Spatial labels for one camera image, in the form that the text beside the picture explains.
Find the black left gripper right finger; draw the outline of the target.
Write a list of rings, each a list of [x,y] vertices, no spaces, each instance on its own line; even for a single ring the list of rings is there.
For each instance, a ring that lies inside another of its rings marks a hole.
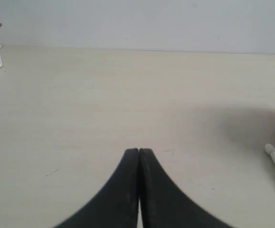
[[[170,179],[151,149],[139,150],[139,199],[145,228],[229,228]]]

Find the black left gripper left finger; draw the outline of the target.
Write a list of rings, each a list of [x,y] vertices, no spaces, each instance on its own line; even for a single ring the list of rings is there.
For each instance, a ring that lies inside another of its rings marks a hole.
[[[58,228],[136,228],[138,224],[137,148],[125,150],[100,191]]]

